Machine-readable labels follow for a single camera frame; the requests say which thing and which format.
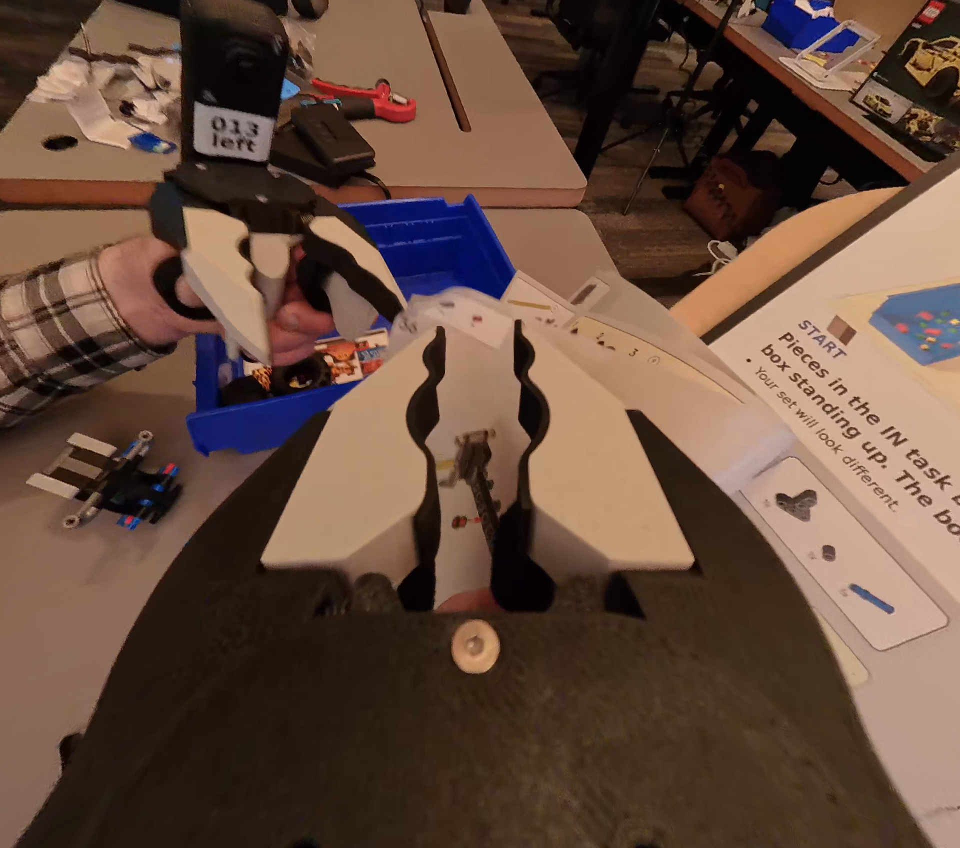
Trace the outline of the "black box with yellow car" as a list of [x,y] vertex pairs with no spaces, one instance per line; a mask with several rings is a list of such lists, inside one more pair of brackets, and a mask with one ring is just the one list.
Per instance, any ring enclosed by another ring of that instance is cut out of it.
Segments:
[[959,150],[959,0],[928,0],[850,99],[928,162]]

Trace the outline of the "brown bag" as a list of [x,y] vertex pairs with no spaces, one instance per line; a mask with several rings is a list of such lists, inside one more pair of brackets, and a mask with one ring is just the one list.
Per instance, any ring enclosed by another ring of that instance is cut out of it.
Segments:
[[712,239],[740,242],[758,235],[783,206],[780,157],[770,151],[718,155],[682,204]]

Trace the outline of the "person's left hand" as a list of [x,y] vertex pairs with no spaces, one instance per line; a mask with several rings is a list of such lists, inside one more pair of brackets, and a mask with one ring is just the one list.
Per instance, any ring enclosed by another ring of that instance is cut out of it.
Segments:
[[[155,269],[174,256],[171,246],[142,235],[102,248],[98,266],[106,294],[120,317],[138,338],[160,348],[199,334],[224,334],[216,321],[197,321],[176,314],[157,291]],[[299,362],[315,350],[320,338],[337,331],[331,315],[307,302],[296,280],[296,262],[304,255],[292,250],[282,304],[269,322],[274,366]]]

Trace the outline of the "red hand tool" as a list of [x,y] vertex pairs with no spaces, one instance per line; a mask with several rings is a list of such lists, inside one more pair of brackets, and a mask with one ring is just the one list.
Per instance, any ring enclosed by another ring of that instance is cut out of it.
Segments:
[[350,122],[404,124],[414,122],[417,115],[417,102],[395,93],[386,79],[378,79],[372,87],[360,87],[314,78],[309,86],[312,98],[332,105]]

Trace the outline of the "black pole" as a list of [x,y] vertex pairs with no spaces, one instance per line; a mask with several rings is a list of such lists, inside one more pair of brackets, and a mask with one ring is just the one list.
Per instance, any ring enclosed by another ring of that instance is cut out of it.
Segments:
[[591,177],[618,106],[633,85],[651,40],[661,0],[627,0],[608,50],[599,65],[587,99],[574,159],[586,179]]

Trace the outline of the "small blue bin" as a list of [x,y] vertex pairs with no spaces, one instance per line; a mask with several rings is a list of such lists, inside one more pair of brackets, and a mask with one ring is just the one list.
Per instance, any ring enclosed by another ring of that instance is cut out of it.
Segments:
[[762,29],[786,49],[809,50],[814,42],[834,31],[839,22],[829,0],[771,0]]

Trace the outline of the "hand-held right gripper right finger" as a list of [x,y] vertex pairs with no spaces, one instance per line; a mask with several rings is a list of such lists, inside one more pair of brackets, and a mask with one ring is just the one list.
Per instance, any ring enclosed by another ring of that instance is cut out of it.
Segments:
[[629,410],[546,339],[516,320],[515,499],[499,516],[490,589],[509,612],[543,612],[565,583],[685,571],[694,554]]

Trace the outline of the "clear acrylic stand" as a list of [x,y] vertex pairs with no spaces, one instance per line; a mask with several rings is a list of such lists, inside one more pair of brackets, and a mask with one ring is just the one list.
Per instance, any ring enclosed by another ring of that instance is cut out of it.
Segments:
[[838,23],[809,47],[778,63],[813,89],[851,94],[879,62],[881,36],[854,20]]

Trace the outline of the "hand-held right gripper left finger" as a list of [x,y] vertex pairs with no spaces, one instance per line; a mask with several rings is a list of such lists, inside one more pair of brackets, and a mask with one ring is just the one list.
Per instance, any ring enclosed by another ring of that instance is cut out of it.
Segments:
[[328,412],[270,535],[266,569],[381,575],[412,611],[436,599],[441,507],[427,440],[440,420],[447,335],[393,355]]

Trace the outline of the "grey and black model subassembly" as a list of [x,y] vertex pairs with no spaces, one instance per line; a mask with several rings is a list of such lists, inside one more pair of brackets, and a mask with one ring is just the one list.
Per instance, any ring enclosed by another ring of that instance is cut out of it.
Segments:
[[26,480],[28,486],[77,504],[62,521],[65,530],[78,530],[103,513],[133,531],[156,525],[184,491],[180,468],[170,463],[157,469],[143,463],[155,435],[142,429],[124,448],[75,432],[64,449],[43,470]]

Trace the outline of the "grey desk with slot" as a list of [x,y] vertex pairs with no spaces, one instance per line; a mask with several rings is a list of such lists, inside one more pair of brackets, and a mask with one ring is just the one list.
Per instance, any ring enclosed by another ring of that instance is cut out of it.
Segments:
[[[359,123],[374,175],[395,197],[578,206],[587,180],[483,0],[428,18],[415,0],[329,0],[302,23],[315,77],[362,89],[384,79],[416,103],[410,123]],[[1,149],[2,201],[19,205],[141,206],[178,160],[90,141],[55,102],[25,102]]]

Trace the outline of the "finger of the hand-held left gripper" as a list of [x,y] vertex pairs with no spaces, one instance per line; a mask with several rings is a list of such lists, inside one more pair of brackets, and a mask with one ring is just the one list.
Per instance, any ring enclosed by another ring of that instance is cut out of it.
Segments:
[[180,260],[190,289],[228,341],[256,362],[273,363],[274,244],[213,208],[186,206],[182,217]]
[[337,333],[354,339],[378,317],[393,323],[407,308],[384,256],[368,235],[341,216],[308,224],[306,260],[319,270],[313,283],[326,296]]

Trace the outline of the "blue storage bin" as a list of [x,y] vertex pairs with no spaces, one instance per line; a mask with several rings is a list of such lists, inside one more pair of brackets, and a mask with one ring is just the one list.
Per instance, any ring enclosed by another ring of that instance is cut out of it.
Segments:
[[[498,299],[515,275],[473,195],[453,205],[442,198],[411,198],[342,208],[365,227],[406,298],[468,288]],[[349,382],[226,406],[221,382],[238,377],[238,365],[215,334],[197,336],[195,352],[196,410],[187,415],[186,428],[194,449],[205,457],[223,450],[249,455],[275,449],[366,379],[354,373]]]

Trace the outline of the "colourful sticker sheet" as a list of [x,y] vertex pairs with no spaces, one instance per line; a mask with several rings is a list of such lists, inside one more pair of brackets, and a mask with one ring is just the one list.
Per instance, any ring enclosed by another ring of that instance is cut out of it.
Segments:
[[335,337],[318,342],[315,355],[323,366],[328,386],[343,386],[362,381],[378,371],[389,349],[389,332],[371,330],[356,340]]

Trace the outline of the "wooden-edged office desk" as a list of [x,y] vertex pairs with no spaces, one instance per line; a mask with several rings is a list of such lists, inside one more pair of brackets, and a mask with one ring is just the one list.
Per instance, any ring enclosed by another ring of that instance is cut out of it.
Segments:
[[904,185],[933,169],[933,161],[871,121],[846,90],[813,86],[783,64],[782,47],[762,27],[729,22],[715,39],[724,8],[712,0],[661,0],[658,14],[687,39],[697,61],[722,73],[724,108],[702,144],[703,159],[732,133],[739,146],[755,146],[777,124],[794,139],[784,158],[797,181],[832,170],[863,190]]

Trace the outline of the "person's right hand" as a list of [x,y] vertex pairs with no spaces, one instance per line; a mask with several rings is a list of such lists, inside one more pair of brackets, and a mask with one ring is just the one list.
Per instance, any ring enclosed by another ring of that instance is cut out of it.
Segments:
[[490,614],[500,606],[489,588],[465,590],[451,595],[434,608],[438,613]]

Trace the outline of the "pile of white and blue scraps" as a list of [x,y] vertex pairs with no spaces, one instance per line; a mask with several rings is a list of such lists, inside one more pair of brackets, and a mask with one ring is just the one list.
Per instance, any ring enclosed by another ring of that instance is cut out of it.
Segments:
[[31,104],[66,110],[90,143],[157,155],[178,152],[181,98],[179,46],[135,42],[120,53],[68,46],[27,94]]

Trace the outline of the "instruction booklet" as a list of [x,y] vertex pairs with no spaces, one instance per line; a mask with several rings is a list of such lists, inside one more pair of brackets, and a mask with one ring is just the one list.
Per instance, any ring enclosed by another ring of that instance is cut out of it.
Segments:
[[[450,422],[442,463],[502,423],[495,468],[517,495],[514,324],[553,343],[630,412],[694,554],[686,570],[580,578],[551,609],[625,611],[630,638],[550,636],[571,686],[536,695],[517,726],[496,729],[479,782],[448,777],[465,819],[442,846],[958,846],[958,632],[920,585],[926,541],[906,542],[895,470],[958,531],[958,487],[907,452],[906,434],[849,390],[842,362],[855,329],[801,319],[761,345],[738,327],[723,343],[743,386],[674,324],[628,327],[624,300],[558,302],[517,276],[502,302],[465,289],[415,296],[390,332],[402,348],[447,332]],[[905,543],[891,551],[879,525]]]

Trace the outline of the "person's left forearm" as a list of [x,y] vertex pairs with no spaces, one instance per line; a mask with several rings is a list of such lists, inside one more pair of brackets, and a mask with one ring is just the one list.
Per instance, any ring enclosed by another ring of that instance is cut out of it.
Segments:
[[176,350],[141,341],[120,317],[98,266],[111,245],[2,275],[2,431]]

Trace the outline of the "black power adapter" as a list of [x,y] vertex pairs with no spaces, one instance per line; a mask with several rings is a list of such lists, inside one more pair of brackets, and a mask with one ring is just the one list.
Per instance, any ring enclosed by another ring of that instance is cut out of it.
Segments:
[[289,110],[273,136],[269,164],[336,189],[372,171],[377,161],[375,150],[341,110],[318,102]]

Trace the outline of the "black rubber tyre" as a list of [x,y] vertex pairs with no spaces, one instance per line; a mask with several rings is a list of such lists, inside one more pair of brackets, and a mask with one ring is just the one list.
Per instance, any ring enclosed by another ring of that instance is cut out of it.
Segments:
[[222,409],[258,403],[272,397],[270,379],[264,382],[260,375],[244,374],[235,377],[219,391],[218,405]]
[[306,358],[270,369],[270,395],[285,397],[306,391],[329,387],[332,384],[331,367],[326,358],[314,352]]

